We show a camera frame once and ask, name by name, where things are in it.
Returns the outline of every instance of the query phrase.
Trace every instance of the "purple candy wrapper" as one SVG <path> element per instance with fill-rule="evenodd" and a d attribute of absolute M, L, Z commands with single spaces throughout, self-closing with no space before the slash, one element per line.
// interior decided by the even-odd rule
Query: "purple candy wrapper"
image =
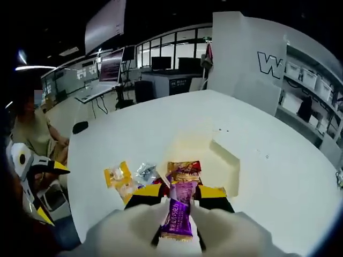
<path fill-rule="evenodd" d="M 189 222 L 190 199 L 197 182 L 172 184 L 170 187 L 169 214 L 161 229 L 161 237 L 190 241 L 192 229 Z"/>
<path fill-rule="evenodd" d="M 173 238 L 179 241 L 190 241 L 192 228 L 189 223 L 190 206 L 170 199 L 169 214 L 161 229 L 161 237 Z"/>

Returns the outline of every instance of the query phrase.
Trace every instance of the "beige shirt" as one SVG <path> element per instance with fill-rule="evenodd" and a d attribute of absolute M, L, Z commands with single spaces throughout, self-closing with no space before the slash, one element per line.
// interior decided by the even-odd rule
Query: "beige shirt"
<path fill-rule="evenodd" d="M 16 118 L 12 130 L 13 142 L 24 143 L 36 154 L 50 157 L 56 142 L 50 135 L 48 125 L 50 122 L 40 108 L 35 111 L 34 119 L 28 124 L 21 123 Z"/>

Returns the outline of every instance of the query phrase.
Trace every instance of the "ceiling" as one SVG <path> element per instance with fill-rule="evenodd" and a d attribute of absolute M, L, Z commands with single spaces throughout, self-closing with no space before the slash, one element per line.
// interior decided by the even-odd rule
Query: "ceiling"
<path fill-rule="evenodd" d="M 126 1 L 124 35 L 110 40 L 108 46 L 136 44 L 171 29 L 212 22 L 214 11 L 240 10 L 245 16 L 273 20 L 296 28 L 326 46 L 343 61 L 343 37 L 338 33 L 342 31 L 343 22 L 338 8 L 328 4 L 289 0 L 287 4 L 280 5 L 282 9 L 277 10 L 261 1 L 240 1 L 239 5 L 229 0 Z M 31 65 L 59 66 L 84 55 L 86 23 L 108 0 L 13 2 L 9 38 L 14 53 L 22 49 Z M 59 56 L 59 53 L 73 47 L 80 50 L 65 57 Z M 16 56 L 13 58 L 13 66 L 19 65 Z"/>

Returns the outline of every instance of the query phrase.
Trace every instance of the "white shelf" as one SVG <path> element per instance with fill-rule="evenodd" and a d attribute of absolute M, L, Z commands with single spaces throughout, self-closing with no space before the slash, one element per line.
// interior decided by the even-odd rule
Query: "white shelf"
<path fill-rule="evenodd" d="M 327 78 L 331 84 L 338 87 L 341 92 L 343 92 L 343 81 L 331 71 L 326 65 L 314 59 L 312 56 L 308 55 L 303 50 L 297 49 L 291 45 L 287 45 L 287 53 L 297 57 L 299 60 L 303 60 L 311 66 L 315 66 L 322 76 Z"/>
<path fill-rule="evenodd" d="M 290 75 L 288 74 L 284 74 L 284 78 L 287 79 L 287 80 L 291 80 L 292 82 L 296 83 L 297 85 L 301 86 L 302 88 L 306 89 L 307 91 L 309 91 L 312 95 L 314 95 L 315 97 L 317 97 L 319 100 L 321 100 L 329 109 L 332 110 L 332 112 L 337 115 L 340 119 L 342 119 L 342 116 L 340 113 L 338 113 L 338 111 L 336 111 L 336 109 L 332 106 L 332 104 L 330 104 L 328 101 L 324 100 L 320 95 L 318 95 L 318 93 L 310 88 L 310 87 L 307 87 L 303 82 L 301 82 L 300 80 L 298 79 L 295 79 L 293 77 L 291 77 Z"/>
<path fill-rule="evenodd" d="M 320 132 L 313 127 L 311 124 L 300 118 L 297 114 L 294 114 L 293 112 L 287 110 L 286 108 L 282 107 L 281 105 L 278 105 L 278 110 L 282 111 L 283 113 L 287 114 L 288 116 L 291 116 L 292 118 L 296 119 L 299 123 L 307 127 L 312 133 L 314 133 L 317 137 L 320 139 L 323 139 L 324 136 L 320 134 Z"/>

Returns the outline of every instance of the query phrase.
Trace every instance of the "logo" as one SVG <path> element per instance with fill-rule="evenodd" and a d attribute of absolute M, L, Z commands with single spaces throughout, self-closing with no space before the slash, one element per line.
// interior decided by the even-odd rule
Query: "logo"
<path fill-rule="evenodd" d="M 272 72 L 272 76 L 276 79 L 280 79 L 280 77 L 276 76 L 275 74 L 281 74 L 282 71 L 278 71 L 278 69 L 282 68 L 281 61 L 283 59 L 279 59 L 276 56 L 267 55 L 264 52 L 257 52 L 258 62 L 259 62 L 259 70 L 264 74 L 269 74 Z"/>

